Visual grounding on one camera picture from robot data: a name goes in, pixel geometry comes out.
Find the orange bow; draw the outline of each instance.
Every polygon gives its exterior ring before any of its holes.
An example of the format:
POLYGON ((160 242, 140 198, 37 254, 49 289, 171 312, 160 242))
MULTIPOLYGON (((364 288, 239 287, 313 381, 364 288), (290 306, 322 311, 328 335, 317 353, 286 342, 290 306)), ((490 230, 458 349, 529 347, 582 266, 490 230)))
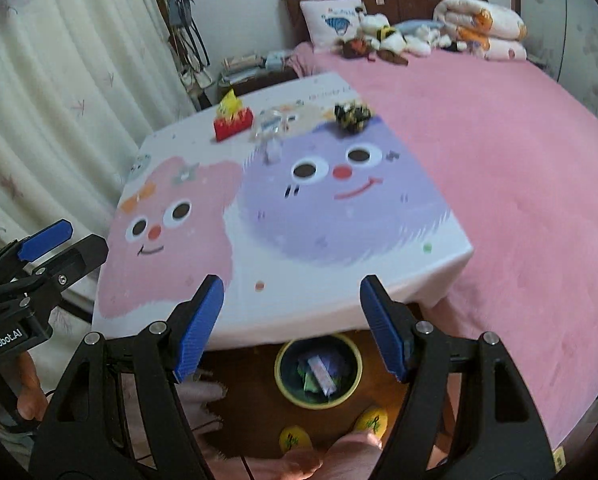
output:
POLYGON ((145 185, 139 190, 138 193, 132 195, 129 199, 124 200, 119 206, 119 209, 124 213, 128 214, 134 211, 140 200, 144 200, 152 195, 157 190, 157 185, 153 182, 146 182, 145 185))

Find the red toy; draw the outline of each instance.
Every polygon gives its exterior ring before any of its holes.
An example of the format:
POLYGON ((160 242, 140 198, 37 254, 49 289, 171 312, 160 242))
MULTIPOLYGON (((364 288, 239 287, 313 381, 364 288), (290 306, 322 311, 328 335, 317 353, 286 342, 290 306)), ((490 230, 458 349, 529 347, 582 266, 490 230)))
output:
POLYGON ((252 126, 254 115, 250 108, 242 108, 231 118, 217 117, 215 119, 215 139, 217 142, 232 137, 252 126))

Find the white curtain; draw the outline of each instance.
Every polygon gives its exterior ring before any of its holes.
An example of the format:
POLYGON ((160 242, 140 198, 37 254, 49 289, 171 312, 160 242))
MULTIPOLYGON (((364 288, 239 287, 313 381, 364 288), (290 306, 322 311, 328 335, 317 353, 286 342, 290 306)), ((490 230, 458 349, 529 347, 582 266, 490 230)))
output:
POLYGON ((0 0, 0 246, 105 236, 138 146, 193 112, 154 0, 0 0))

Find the yellow slipper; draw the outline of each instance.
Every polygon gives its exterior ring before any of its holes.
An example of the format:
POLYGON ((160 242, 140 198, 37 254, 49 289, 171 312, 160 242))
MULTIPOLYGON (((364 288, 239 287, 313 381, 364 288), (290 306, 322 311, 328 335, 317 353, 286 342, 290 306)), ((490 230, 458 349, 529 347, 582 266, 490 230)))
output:
POLYGON ((388 412, 383 408, 368 408, 357 419, 355 431, 372 430, 378 438, 388 429, 388 412))
POLYGON ((287 453, 291 449, 297 448, 313 448, 313 443, 310 436, 305 432, 304 428, 300 426, 290 426, 285 428, 279 435, 279 447, 282 453, 287 453))

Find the pink cartoon face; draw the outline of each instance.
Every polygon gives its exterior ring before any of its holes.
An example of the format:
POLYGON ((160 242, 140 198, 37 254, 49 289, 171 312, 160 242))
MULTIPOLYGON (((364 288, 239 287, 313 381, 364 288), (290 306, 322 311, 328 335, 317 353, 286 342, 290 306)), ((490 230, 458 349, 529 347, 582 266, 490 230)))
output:
POLYGON ((234 162, 189 165, 178 156, 162 162, 112 221, 98 288, 101 316, 124 316, 150 301, 174 306, 192 298, 208 274, 227 288, 233 248, 223 212, 240 183, 234 162))

